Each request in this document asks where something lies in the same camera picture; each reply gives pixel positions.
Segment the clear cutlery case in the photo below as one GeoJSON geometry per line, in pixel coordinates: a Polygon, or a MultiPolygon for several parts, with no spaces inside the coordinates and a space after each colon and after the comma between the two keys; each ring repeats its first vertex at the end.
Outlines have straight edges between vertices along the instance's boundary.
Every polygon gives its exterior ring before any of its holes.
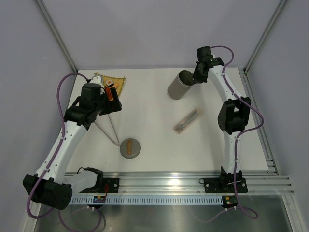
{"type": "Polygon", "coordinates": [[[181,134],[201,115],[203,115],[203,111],[200,108],[195,108],[173,127],[173,131],[176,134],[181,134]]]}

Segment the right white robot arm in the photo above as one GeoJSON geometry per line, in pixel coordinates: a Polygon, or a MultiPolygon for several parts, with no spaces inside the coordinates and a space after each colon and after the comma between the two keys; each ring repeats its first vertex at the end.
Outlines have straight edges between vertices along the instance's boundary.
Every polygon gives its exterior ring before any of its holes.
{"type": "Polygon", "coordinates": [[[251,99],[243,97],[227,76],[226,64],[211,53],[209,46],[197,49],[197,62],[193,73],[194,83],[214,84],[223,105],[217,121],[224,135],[224,159],[218,177],[202,180],[206,193],[246,193],[247,187],[242,176],[239,157],[240,139],[237,137],[248,125],[251,99]]]}

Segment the grey cylindrical lunch container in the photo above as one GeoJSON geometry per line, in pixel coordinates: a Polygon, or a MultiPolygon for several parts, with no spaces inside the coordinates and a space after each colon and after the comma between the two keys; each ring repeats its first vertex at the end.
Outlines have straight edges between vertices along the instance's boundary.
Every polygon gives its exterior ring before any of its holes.
{"type": "Polygon", "coordinates": [[[167,94],[174,100],[181,99],[194,85],[193,74],[188,70],[180,71],[167,89],[167,94]]]}

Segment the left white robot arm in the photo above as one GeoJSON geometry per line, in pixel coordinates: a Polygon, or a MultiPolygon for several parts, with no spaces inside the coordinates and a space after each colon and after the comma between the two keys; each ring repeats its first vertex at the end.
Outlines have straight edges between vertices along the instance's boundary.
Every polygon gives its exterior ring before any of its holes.
{"type": "Polygon", "coordinates": [[[34,175],[24,177],[28,201],[63,210],[77,193],[106,191],[108,184],[101,170],[87,167],[68,179],[65,172],[76,147],[97,117],[121,109],[112,80],[104,86],[95,82],[84,84],[81,95],[65,111],[61,132],[46,160],[34,175]]]}

